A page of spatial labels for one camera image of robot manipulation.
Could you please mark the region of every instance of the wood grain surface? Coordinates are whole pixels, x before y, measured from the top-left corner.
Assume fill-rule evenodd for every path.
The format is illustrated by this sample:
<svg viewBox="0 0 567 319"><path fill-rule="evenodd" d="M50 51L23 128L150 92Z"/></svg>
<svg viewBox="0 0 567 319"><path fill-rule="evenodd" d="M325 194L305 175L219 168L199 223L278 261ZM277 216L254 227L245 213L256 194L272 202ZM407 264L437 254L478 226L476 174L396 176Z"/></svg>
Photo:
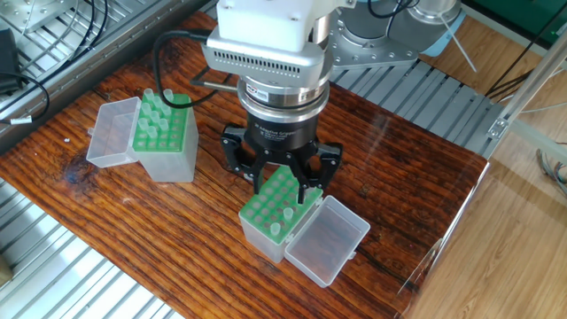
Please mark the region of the wood grain surface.
<svg viewBox="0 0 567 319"><path fill-rule="evenodd" d="M182 27L214 22L198 13ZM192 98L207 93L189 85L206 65L198 43L172 41L161 60L166 88ZM141 97L148 87L150 54L5 154L0 176L187 317L394 317L415 289L404 283L446 234L486 166L480 156L332 86L318 136L342 143L345 153L326 194L371 229L335 282L321 289L245 240L237 213L252 186L227 169L219 142L226 123L245 124L235 95L221 93L195 108L193 183L154 183L140 164L99 169L85 160L98 107Z"/></svg>

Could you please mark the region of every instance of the clear plastic lid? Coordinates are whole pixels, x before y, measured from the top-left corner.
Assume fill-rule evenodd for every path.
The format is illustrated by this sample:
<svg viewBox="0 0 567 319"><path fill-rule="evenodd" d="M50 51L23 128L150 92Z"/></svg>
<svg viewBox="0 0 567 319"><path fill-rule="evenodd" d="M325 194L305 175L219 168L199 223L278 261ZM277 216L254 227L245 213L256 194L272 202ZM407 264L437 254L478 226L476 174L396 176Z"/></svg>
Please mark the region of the clear plastic lid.
<svg viewBox="0 0 567 319"><path fill-rule="evenodd" d="M138 97L101 105L92 135L87 160L98 167L113 167L138 161L132 149L140 104Z"/></svg>
<svg viewBox="0 0 567 319"><path fill-rule="evenodd" d="M285 258L321 287L330 285L370 225L328 196L285 248Z"/></svg>

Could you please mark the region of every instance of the metal grating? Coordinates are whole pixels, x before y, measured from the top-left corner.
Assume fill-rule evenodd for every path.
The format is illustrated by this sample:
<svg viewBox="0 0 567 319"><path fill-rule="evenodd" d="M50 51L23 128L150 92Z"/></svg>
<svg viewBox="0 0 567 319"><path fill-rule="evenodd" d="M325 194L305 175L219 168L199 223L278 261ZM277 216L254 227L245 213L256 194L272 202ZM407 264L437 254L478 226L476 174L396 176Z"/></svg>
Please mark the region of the metal grating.
<svg viewBox="0 0 567 319"><path fill-rule="evenodd" d="M31 76L36 80L42 80L57 71L65 61L74 53L89 27L91 5L85 0L79 0L78 12L75 16L77 5L59 15L57 18L46 23L34 32L24 35L15 27L10 26L14 33L19 49L19 67L23 74ZM120 22L140 12L145 1L124 0L108 1L108 19L106 21L105 34L111 33L120 26ZM100 32L104 18L105 6L100 1L95 2L95 22L92 32L87 37L87 44L91 43L96 34ZM0 102L11 99L12 95L0 95Z"/></svg>
<svg viewBox="0 0 567 319"><path fill-rule="evenodd" d="M73 89L87 89L93 83L90 76L99 79L103 71L114 61L124 60L123 51L143 47L143 39L153 38L152 30L164 29L170 20L179 20L190 14L198 4L205 0L108 0L109 12L105 30L95 47L74 60L71 66L62 67L69 55L75 51L85 34L90 20L91 6L87 0L79 0L76 19L74 8L64 12L34 32L20 36L14 32L19 41L19 64L23 74L35 77L43 82L50 94L52 116L68 105L66 97L72 96ZM95 23L87 44L94 39L104 18L104 1L95 0ZM0 25L6 22L0 19ZM0 119L19 118L38 113L44 108L43 93L35 85L27 85L11 95L0 96ZM33 129L34 125L10 126L0 125L0 137L8 136L9 140L19 140ZM0 146L1 152L10 146Z"/></svg>
<svg viewBox="0 0 567 319"><path fill-rule="evenodd" d="M423 61L412 66L335 71L330 79L487 159L498 143L486 137L486 132L503 107Z"/></svg>
<svg viewBox="0 0 567 319"><path fill-rule="evenodd" d="M0 179L2 318L182 318Z"/></svg>

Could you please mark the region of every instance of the robotic arm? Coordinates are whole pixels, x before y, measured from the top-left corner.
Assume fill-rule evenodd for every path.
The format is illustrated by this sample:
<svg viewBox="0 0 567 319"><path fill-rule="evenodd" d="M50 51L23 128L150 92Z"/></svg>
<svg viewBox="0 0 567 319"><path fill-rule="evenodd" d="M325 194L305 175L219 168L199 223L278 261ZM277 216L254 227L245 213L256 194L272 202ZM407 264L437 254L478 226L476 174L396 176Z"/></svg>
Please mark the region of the robotic arm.
<svg viewBox="0 0 567 319"><path fill-rule="evenodd" d="M339 7L352 10L343 10L338 18ZM460 24L455 22L460 12L458 0L221 0L219 25L212 33L171 31L158 39L154 45L158 91L166 104L178 108L213 95L172 105L159 83L160 45L177 36L201 41L208 67L239 76L236 92L247 111L246 128L229 124L221 136L229 165L252 179L256 193L267 163L289 166L299 181L301 204L306 189L329 185L341 161L342 145L322 144L316 135L318 115L329 100L333 68L412 64L418 51L447 38L446 23ZM226 86L208 83L208 87Z"/></svg>
<svg viewBox="0 0 567 319"><path fill-rule="evenodd" d="M247 128L229 124L221 144L230 166L258 193L267 163L286 165L309 187L325 188L338 169L342 145L317 140L318 114L329 100L332 53L329 15L353 0L221 0L219 25L203 44L207 64L237 74ZM253 153L243 147L248 144ZM313 157L320 165L313 165Z"/></svg>

